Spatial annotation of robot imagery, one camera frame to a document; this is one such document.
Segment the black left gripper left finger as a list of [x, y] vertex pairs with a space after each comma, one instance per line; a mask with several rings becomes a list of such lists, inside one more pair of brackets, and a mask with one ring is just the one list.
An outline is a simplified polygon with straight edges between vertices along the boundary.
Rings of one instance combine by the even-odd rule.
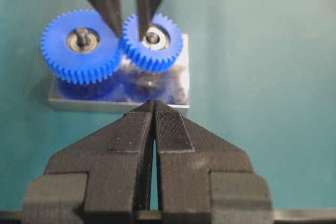
[[134, 223], [150, 207], [155, 103], [53, 154], [23, 201], [23, 223]]

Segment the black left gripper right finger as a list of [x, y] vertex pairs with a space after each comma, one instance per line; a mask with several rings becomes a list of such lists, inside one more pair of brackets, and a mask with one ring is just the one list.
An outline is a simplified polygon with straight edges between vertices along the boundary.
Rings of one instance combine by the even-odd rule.
[[271, 193], [247, 153], [158, 101], [155, 140], [164, 223], [272, 223]]

